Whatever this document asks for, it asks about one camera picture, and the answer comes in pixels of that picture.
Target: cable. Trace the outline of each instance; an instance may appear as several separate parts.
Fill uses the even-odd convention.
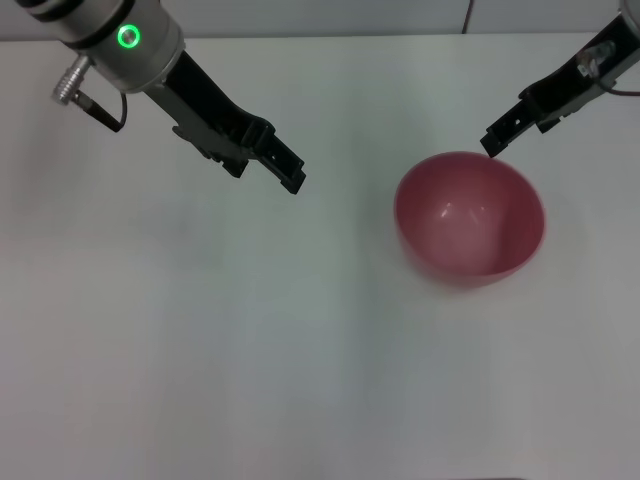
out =
[[[469,31],[469,24],[471,23],[471,17],[473,16],[473,8],[476,6],[476,0],[469,0],[469,8],[467,9],[467,16],[464,18],[464,26],[462,27],[462,34],[466,35]]]
[[[617,97],[640,97],[640,92],[627,92],[624,90],[614,90],[613,88],[607,87],[604,83],[602,83],[602,79],[600,77],[592,77],[593,81],[596,85],[598,85],[605,92],[615,95]]]
[[[87,115],[98,120],[105,127],[118,133],[122,130],[127,123],[127,115],[129,113],[129,107],[127,105],[127,96],[124,93],[120,94],[122,100],[122,116],[120,122],[113,118],[109,112],[102,108],[95,100],[86,95],[81,90],[78,90],[73,97],[73,103],[78,105]]]

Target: green led light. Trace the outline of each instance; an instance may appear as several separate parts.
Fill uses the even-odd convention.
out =
[[[118,31],[118,43],[123,48],[135,48],[140,43],[140,30],[135,25],[124,25]]]

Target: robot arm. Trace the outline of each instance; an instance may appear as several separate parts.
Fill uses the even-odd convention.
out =
[[[232,176],[240,177],[255,159],[289,192],[296,194],[302,186],[304,162],[268,121],[237,107],[186,53],[182,30],[158,0],[16,1],[78,53],[54,90],[57,102],[76,103],[118,131],[123,122],[80,91],[85,73],[94,67],[123,95],[146,93],[173,117],[180,138]]]
[[[522,92],[520,103],[487,129],[482,145],[495,157],[534,124],[548,132],[561,118],[614,92],[616,79],[639,61],[640,0],[620,0],[616,19],[563,67]]]

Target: red bowl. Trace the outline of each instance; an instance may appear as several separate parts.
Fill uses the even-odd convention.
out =
[[[459,286],[515,273],[545,233],[544,207],[531,184],[510,166],[469,152],[414,167],[398,187],[395,217],[410,261]]]

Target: white tabletop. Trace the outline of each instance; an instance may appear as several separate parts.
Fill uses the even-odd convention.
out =
[[[189,42],[306,161],[297,197],[143,95],[118,135],[58,107],[71,52],[0,44],[2,478],[638,478],[640,101],[502,155],[548,209],[515,277],[430,284],[393,231],[412,165],[480,151],[589,38]]]

